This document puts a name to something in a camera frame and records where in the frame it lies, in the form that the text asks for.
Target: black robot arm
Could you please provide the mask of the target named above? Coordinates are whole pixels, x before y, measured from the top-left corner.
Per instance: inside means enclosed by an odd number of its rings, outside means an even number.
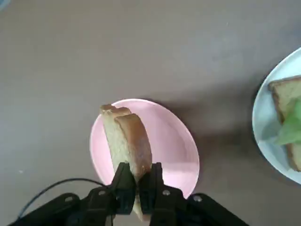
[[[116,214],[129,215],[139,193],[150,226],[247,226],[205,194],[184,199],[180,189],[166,186],[161,163],[136,183],[128,163],[120,163],[111,185],[98,187],[80,199],[62,194],[9,226],[109,226]]]

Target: green lettuce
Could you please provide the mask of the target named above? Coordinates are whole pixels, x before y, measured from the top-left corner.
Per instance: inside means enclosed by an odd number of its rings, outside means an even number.
[[[301,99],[296,99],[294,102],[278,133],[276,139],[278,145],[301,143]]]

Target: toast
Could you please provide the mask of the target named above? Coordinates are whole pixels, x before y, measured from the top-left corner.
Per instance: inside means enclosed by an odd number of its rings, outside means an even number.
[[[114,171],[120,162],[128,162],[138,183],[151,170],[152,163],[151,146],[141,119],[128,108],[112,105],[101,106],[101,114]],[[136,195],[133,210],[140,220],[149,219],[142,214],[139,195]]]
[[[292,100],[301,97],[301,75],[272,81],[269,83],[275,108],[281,124],[286,119],[292,106]],[[301,172],[301,145],[287,144],[287,154],[291,167]]]

